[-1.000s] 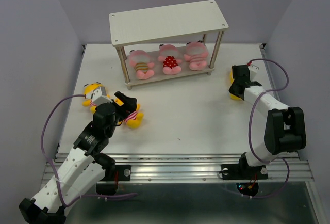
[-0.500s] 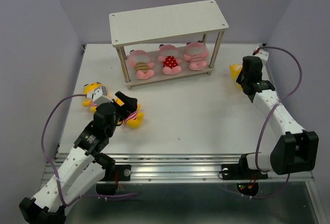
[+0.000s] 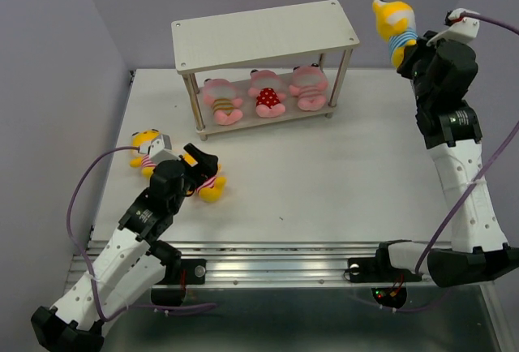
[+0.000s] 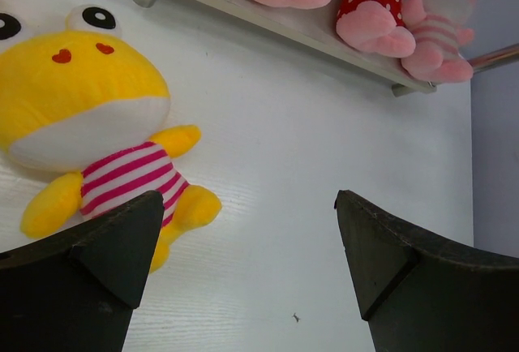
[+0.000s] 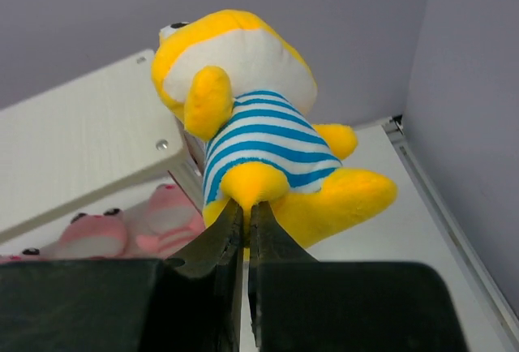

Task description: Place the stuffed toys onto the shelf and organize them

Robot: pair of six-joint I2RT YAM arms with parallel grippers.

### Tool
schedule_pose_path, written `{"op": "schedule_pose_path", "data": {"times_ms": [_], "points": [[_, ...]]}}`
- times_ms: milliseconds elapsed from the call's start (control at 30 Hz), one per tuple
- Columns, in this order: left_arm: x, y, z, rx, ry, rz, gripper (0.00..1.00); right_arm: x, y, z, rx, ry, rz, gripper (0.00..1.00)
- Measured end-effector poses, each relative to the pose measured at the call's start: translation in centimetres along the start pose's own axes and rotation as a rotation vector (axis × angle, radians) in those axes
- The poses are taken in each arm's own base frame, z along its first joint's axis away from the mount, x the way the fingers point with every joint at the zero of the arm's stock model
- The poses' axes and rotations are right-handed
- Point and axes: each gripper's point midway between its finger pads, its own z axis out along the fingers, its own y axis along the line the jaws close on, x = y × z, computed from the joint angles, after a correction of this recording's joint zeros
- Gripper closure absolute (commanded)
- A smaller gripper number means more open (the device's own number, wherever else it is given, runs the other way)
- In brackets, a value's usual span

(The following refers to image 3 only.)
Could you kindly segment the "yellow toy blue striped shirt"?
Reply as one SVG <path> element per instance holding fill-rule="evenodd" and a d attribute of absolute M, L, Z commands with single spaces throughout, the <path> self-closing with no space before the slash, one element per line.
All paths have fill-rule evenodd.
<path fill-rule="evenodd" d="M 388 45 L 392 65 L 398 68 L 404 60 L 405 49 L 417 44 L 414 10 L 405 2 L 384 0 L 374 0 L 372 10 L 376 31 Z"/>

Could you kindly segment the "pink frog toy orange stripes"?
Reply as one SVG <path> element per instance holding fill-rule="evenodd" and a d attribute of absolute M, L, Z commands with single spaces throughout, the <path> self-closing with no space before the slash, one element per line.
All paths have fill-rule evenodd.
<path fill-rule="evenodd" d="M 243 103 L 238 90 L 227 79 L 206 79 L 202 87 L 203 101 L 212 111 L 214 122 L 229 126 L 242 119 Z"/>

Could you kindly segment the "pink frog toy polka-dot dress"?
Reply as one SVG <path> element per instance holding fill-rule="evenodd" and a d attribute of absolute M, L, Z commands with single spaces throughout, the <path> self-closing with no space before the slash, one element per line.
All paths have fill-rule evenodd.
<path fill-rule="evenodd" d="M 285 112 L 285 84 L 273 71 L 253 69 L 248 96 L 255 99 L 255 112 L 260 118 L 276 118 Z"/>

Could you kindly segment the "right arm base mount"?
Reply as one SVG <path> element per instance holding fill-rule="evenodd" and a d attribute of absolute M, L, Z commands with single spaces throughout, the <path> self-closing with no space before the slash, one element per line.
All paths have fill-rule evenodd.
<path fill-rule="evenodd" d="M 407 243 L 408 240 L 396 240 L 380 243 L 375 254 L 371 257 L 354 257 L 348 259 L 345 275 L 352 283 L 382 283 L 400 281 L 420 282 L 422 277 L 413 274 L 407 268 L 395 268 L 391 265 L 389 247 L 397 243 Z"/>

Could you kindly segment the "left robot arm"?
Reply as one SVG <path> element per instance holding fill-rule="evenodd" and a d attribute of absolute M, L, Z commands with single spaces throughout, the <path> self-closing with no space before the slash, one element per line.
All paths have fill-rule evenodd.
<path fill-rule="evenodd" d="M 102 327 L 155 284 L 182 275 L 181 252 L 160 236 L 173 224 L 185 198 L 218 172 L 218 158 L 193 144 L 184 151 L 193 162 L 176 156 L 161 141 L 152 142 L 155 168 L 149 184 L 124 212 L 111 238 L 95 260 L 81 255 L 82 277 L 50 307 L 38 307 L 31 324 L 48 351 L 99 351 Z"/>

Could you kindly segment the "yellow toy red stripes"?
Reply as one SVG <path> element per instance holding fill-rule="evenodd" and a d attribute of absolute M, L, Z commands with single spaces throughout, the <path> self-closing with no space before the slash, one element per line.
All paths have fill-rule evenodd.
<path fill-rule="evenodd" d="M 222 197 L 227 179 L 225 176 L 221 176 L 221 164 L 216 157 L 210 157 L 205 163 L 208 163 L 208 167 L 203 168 L 199 178 L 195 180 L 197 188 L 190 189 L 187 196 L 197 194 L 202 201 L 214 203 Z"/>

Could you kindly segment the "pink frog toy striped shirt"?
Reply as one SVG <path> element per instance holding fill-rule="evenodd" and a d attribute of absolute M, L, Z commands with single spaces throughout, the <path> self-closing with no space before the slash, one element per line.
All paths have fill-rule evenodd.
<path fill-rule="evenodd" d="M 300 110 L 314 112 L 321 109 L 327 101 L 327 88 L 328 79 L 317 63 L 293 69 L 289 91 L 297 98 Z"/>

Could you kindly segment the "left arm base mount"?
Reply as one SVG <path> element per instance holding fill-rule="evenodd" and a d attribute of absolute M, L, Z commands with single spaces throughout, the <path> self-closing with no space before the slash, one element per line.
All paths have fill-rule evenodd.
<path fill-rule="evenodd" d="M 156 241 L 148 250 L 149 255 L 159 259 L 164 275 L 157 285 L 203 285 L 207 272 L 206 259 L 183 258 L 182 253 L 170 244 Z"/>

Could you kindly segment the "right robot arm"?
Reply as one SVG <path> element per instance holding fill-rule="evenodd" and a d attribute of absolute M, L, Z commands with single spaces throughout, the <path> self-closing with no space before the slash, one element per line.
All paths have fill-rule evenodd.
<path fill-rule="evenodd" d="M 439 287 L 494 281 L 518 267 L 518 250 L 500 228 L 487 188 L 478 115 L 465 95 L 478 73 L 466 44 L 423 38 L 404 50 L 398 73 L 409 79 L 416 121 L 449 209 L 427 244 L 381 243 L 373 259 L 378 277 L 401 270 L 428 275 Z"/>

